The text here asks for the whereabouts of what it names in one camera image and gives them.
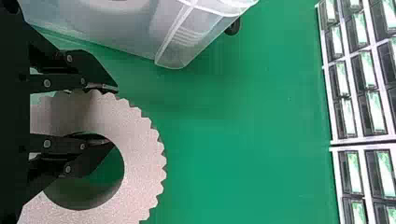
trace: green surface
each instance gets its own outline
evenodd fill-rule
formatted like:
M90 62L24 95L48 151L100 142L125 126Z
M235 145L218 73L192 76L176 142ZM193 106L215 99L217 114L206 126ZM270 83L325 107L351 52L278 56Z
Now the green surface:
M183 70L94 44L161 133L168 177L144 223L338 223L317 0L262 0Z

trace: green label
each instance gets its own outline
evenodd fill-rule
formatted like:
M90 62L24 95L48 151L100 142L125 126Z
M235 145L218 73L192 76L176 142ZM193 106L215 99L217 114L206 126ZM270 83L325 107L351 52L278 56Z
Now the green label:
M379 171L381 174L384 195L386 197L396 197L389 154L388 152L376 152L376 156L378 157Z
M396 37L390 39L390 44L392 46L393 62L396 65Z
M327 20L335 21L335 0L326 0L326 12L327 12Z
M335 55L343 54L343 44L341 42L341 29L339 25L332 27L332 45L334 47Z
M396 224L396 208L387 207L389 224Z
M362 203L352 203L354 224L366 224L366 214Z
M341 105L343 107L344 123L346 125L346 135L355 136L355 119L353 116L352 102L350 99L342 99Z
M344 63L337 63L337 81L340 89L340 95L349 95L349 88L347 85L347 70Z
M349 167L350 184L353 193L361 193L361 175L359 158L357 153L347 153L347 163Z
M358 44L366 45L368 43L367 33L366 33L366 21L364 19L363 12L359 14L354 14L353 19L356 25L356 34L358 36Z
M373 59L371 57L370 52L368 51L361 52L361 64L363 65L365 87L366 88L376 87Z
M377 91L367 92L369 102L373 131L374 133L383 133L385 131L384 117L382 116L382 105Z
M354 7L354 8L361 7L361 3L359 0L350 0L349 3L350 3L351 7Z
M385 21L387 22L388 29L396 29L395 6L393 0L382 0L382 6L384 7Z

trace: black mechanical arm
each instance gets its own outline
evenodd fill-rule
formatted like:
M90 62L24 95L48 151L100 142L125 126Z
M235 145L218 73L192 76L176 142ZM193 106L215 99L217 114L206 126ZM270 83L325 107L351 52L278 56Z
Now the black mechanical arm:
M96 134L30 133L30 94L48 91L118 91L93 55L61 50L30 26L16 0L0 0L3 106L0 154L0 223L15 224L22 207L57 178L89 175L114 145ZM30 74L30 68L40 74ZM29 160L29 154L40 153Z

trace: white tray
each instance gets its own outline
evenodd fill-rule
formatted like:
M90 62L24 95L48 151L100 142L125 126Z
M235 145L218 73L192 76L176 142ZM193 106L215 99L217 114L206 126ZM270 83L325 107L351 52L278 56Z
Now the white tray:
M19 0L36 26L182 68L259 0Z

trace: circular hole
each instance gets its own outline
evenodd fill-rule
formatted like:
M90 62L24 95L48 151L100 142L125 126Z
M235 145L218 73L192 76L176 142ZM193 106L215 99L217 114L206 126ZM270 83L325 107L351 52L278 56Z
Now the circular hole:
M11 14L17 14L20 10L20 5L17 0L2 0L4 8Z
M60 178L44 193L57 205L75 211L98 207L119 190L124 177L124 161L114 147L101 164L83 178Z

